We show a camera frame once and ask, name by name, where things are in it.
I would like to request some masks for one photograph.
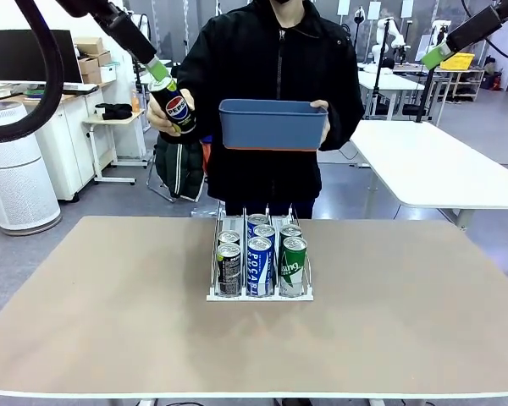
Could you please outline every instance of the can lid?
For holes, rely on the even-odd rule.
[[[288,224],[287,226],[283,226],[280,229],[280,232],[288,237],[300,237],[302,234],[301,227],[296,226],[295,224]]]
[[[261,224],[254,228],[254,235],[259,237],[272,237],[274,233],[274,227],[269,224]]]
[[[271,248],[271,245],[271,241],[265,237],[252,237],[248,240],[248,248],[252,248],[253,250],[268,250]]]
[[[248,222],[251,224],[267,224],[269,219],[265,214],[251,214],[248,217]]]
[[[226,258],[233,258],[240,254],[240,247],[237,244],[222,244],[218,247],[217,254]]]
[[[284,247],[291,251],[303,251],[306,249],[306,241],[301,237],[288,237],[284,240]]]
[[[219,239],[226,239],[226,240],[237,240],[240,239],[239,233],[233,230],[226,230],[221,232],[218,235]]]

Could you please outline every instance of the green can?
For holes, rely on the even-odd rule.
[[[306,260],[306,241],[301,237],[284,240],[282,266],[280,267],[280,294],[300,296],[303,292],[303,271]]]
[[[284,240],[288,237],[302,237],[303,232],[301,231],[301,227],[295,224],[287,224],[282,226],[279,233],[279,258],[278,258],[278,266],[279,269],[282,266],[282,254],[284,253]]]

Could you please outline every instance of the bottle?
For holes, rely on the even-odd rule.
[[[177,89],[177,84],[171,76],[153,81],[149,85],[149,91],[178,133],[189,134],[196,128],[194,112],[186,104],[185,98]]]
[[[139,112],[139,99],[137,98],[137,95],[135,91],[132,91],[132,112]]]

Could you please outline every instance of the hand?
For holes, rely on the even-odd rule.
[[[187,89],[181,89],[180,93],[183,95],[186,100],[186,104],[188,104],[188,107],[193,112],[196,108],[194,105],[194,97],[192,97],[190,91]],[[151,97],[151,100],[149,101],[149,108],[146,117],[148,118],[149,123],[151,123],[151,126],[158,131],[162,131],[172,137],[180,136],[179,128],[169,121],[168,117],[154,97]]]
[[[311,107],[314,108],[325,108],[326,110],[329,110],[329,103],[327,103],[325,100],[316,100],[311,103]],[[325,142],[325,140],[328,138],[329,131],[331,130],[331,124],[329,124],[329,116],[325,119],[325,125],[323,126],[323,134],[322,139],[320,141],[320,145]]]

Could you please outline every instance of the cardboard box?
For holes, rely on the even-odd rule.
[[[82,77],[84,84],[100,85],[102,83],[102,76],[99,70],[90,72],[89,74],[83,74]]]
[[[108,63],[111,63],[111,52],[110,51],[105,51],[104,53],[101,53],[99,55],[90,54],[89,57],[97,59],[98,65],[100,66],[100,68],[102,66],[107,65]]]
[[[103,49],[102,38],[96,36],[78,37],[74,38],[74,44],[80,52],[99,55],[105,52]]]
[[[100,68],[102,83],[113,82],[117,79],[117,67],[115,65],[103,66]]]
[[[91,74],[99,70],[98,61],[96,59],[83,58],[79,60],[79,69],[81,74]]]

